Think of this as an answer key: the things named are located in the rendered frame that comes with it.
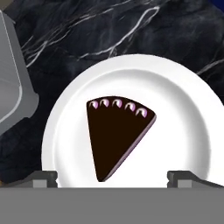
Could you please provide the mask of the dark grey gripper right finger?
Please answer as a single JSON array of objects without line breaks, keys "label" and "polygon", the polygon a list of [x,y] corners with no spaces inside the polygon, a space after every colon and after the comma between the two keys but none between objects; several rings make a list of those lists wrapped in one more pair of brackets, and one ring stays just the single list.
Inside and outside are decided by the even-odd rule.
[{"label": "dark grey gripper right finger", "polygon": [[168,188],[223,188],[223,185],[198,178],[191,171],[168,171],[167,179]]}]

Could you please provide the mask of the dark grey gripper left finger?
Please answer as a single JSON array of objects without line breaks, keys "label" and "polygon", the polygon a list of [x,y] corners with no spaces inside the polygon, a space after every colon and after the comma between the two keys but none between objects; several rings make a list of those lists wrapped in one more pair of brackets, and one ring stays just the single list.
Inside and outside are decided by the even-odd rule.
[{"label": "dark grey gripper left finger", "polygon": [[24,179],[4,185],[13,188],[57,188],[58,173],[56,171],[34,171]]}]

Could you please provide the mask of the chocolate cake slice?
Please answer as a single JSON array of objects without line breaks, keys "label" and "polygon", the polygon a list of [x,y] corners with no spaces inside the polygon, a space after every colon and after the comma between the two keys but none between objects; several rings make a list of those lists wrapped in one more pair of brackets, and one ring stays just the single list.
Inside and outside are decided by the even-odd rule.
[{"label": "chocolate cake slice", "polygon": [[109,179],[156,121],[156,113],[121,96],[87,102],[87,123],[99,182]]}]

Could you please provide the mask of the white round plate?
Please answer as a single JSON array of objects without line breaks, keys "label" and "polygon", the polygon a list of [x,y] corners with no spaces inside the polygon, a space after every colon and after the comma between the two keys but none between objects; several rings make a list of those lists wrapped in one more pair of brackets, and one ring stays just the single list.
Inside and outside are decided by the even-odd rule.
[{"label": "white round plate", "polygon": [[[87,101],[127,97],[157,120],[105,182],[95,176]],[[42,167],[61,187],[164,187],[167,173],[189,170],[224,186],[224,105],[195,73],[153,55],[106,59],[79,74],[56,101],[45,126]]]}]

